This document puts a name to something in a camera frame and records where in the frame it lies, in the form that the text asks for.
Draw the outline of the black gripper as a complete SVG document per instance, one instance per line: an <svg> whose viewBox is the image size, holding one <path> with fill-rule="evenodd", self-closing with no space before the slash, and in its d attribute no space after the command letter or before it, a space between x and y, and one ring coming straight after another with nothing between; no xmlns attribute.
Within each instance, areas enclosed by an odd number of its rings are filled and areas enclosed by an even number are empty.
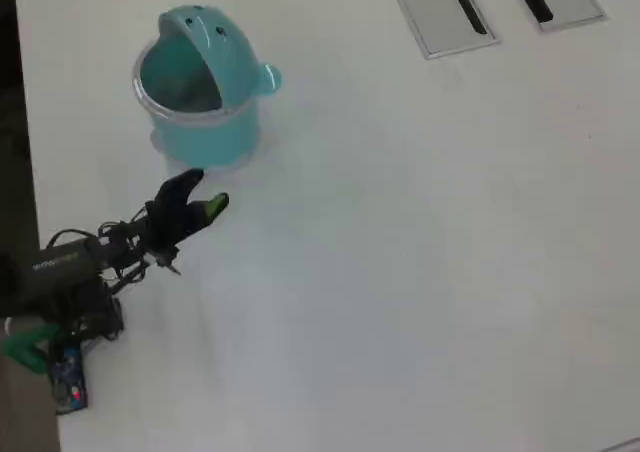
<svg viewBox="0 0 640 452"><path fill-rule="evenodd" d="M226 192L208 201L188 201L203 177L203 169L186 170L163 183L163 196L158 194L145 203L144 243L148 252L164 253L174 248L201 228L210 226L228 207L230 198Z"/></svg>

